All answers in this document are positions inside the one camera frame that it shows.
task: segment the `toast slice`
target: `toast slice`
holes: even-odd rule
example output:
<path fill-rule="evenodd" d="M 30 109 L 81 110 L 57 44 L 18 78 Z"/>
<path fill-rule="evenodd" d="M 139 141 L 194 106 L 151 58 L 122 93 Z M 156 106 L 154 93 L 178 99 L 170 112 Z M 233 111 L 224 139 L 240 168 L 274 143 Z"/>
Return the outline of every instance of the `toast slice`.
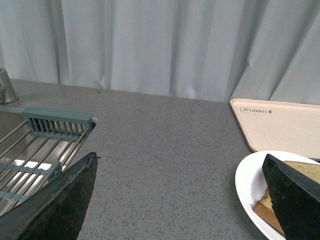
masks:
<path fill-rule="evenodd" d="M 320 164 L 305 163 L 298 161 L 284 161 L 290 167 L 299 171 L 300 173 L 306 175 L 310 179 L 316 181 L 320 184 Z M 280 223 L 275 215 L 272 208 L 271 198 L 269 195 L 268 188 L 264 192 L 264 196 L 255 204 L 252 210 L 266 223 L 271 225 L 280 234 L 284 236 L 284 231 L 282 230 Z"/>

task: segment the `white curtain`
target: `white curtain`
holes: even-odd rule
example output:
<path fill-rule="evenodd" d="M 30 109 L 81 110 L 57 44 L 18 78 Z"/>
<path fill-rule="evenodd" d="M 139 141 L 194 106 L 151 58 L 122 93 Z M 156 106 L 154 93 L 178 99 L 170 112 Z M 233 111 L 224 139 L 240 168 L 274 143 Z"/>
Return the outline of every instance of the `white curtain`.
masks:
<path fill-rule="evenodd" d="M 319 0 L 0 0 L 12 79 L 320 105 Z"/>

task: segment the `faucet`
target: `faucet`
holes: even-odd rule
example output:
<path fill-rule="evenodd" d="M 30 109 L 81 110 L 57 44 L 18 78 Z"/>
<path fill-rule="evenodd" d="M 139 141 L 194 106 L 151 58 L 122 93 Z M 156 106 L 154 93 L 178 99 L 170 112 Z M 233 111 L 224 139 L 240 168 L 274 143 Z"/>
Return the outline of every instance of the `faucet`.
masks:
<path fill-rule="evenodd" d="M 19 98 L 16 96 L 12 87 L 7 70 L 0 68 L 0 105 L 7 105 L 16 102 Z"/>

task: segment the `black foreground object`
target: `black foreground object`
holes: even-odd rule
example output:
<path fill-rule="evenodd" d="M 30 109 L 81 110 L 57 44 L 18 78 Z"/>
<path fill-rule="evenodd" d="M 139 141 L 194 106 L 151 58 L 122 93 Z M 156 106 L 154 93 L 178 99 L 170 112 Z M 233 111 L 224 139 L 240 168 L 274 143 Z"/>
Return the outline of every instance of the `black foreground object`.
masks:
<path fill-rule="evenodd" d="M 262 171 L 285 238 L 320 240 L 320 184 L 270 154 Z"/>
<path fill-rule="evenodd" d="M 91 152 L 0 217 L 0 240 L 76 240 L 97 173 Z"/>

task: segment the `gray countertop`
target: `gray countertop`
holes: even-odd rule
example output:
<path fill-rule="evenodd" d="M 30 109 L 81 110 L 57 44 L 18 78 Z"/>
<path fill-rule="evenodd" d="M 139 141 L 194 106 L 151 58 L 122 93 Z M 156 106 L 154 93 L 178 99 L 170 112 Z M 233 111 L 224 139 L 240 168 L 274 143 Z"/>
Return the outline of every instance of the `gray countertop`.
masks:
<path fill-rule="evenodd" d="M 95 187 L 79 240 L 266 239 L 235 187 L 251 154 L 227 103 L 12 80 L 14 108 L 92 112 L 75 161 L 96 152 Z"/>

